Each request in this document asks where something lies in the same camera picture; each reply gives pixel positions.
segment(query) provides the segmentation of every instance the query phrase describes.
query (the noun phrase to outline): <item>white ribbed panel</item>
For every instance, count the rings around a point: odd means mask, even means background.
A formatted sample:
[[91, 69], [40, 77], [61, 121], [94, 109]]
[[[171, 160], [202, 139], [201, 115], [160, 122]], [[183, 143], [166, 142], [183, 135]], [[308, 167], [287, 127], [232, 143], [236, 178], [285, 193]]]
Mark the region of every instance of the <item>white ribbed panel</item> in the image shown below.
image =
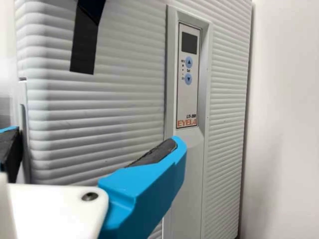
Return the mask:
[[161, 234], [162, 234], [162, 222], [160, 222], [152, 234], [149, 236], [149, 239], [161, 239]]
[[213, 22], [203, 239], [235, 239], [239, 201], [252, 4], [249, 0], [176, 0]]
[[76, 1], [15, 4], [33, 183], [94, 185], [163, 140], [163, 2], [106, 2], [93, 76], [69, 71]]

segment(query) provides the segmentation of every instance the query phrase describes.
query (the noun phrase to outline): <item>white machine housing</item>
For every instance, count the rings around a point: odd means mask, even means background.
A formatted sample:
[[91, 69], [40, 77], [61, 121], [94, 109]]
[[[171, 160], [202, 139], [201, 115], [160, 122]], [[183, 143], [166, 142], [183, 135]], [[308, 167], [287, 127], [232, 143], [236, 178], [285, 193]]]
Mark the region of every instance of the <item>white machine housing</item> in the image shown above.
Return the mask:
[[26, 181], [96, 185], [178, 135], [185, 181], [150, 238], [235, 239], [251, 1], [107, 0], [93, 75], [70, 72], [77, 1], [15, 6]]

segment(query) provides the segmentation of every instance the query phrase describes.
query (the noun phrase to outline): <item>digital display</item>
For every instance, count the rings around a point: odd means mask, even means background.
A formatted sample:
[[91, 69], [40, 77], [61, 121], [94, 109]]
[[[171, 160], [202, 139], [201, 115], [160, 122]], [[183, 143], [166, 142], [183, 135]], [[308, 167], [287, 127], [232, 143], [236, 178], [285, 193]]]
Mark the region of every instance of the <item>digital display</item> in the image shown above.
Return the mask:
[[181, 33], [181, 51], [197, 54], [197, 36], [187, 32]]

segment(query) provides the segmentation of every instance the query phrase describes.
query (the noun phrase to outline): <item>screw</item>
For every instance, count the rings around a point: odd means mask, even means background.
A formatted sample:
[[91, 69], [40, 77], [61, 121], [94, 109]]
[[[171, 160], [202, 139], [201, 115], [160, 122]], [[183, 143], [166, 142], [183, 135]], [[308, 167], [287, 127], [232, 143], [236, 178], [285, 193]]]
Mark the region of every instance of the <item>screw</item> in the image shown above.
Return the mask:
[[93, 200], [97, 199], [98, 197], [99, 197], [99, 195], [97, 193], [89, 192], [89, 193], [86, 193], [82, 196], [82, 200], [83, 201], [93, 201]]

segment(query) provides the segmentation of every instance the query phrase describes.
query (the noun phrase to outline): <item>blue button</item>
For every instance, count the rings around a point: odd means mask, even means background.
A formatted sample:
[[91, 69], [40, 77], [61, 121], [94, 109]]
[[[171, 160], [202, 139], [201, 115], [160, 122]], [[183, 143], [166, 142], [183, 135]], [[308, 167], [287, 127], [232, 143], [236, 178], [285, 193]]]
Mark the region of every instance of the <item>blue button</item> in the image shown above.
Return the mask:
[[192, 79], [193, 79], [193, 78], [192, 78], [191, 74], [187, 73], [187, 74], [185, 75], [185, 83], [186, 83], [186, 84], [190, 85]]
[[190, 68], [193, 65], [193, 59], [190, 56], [186, 57], [185, 64], [187, 68]]

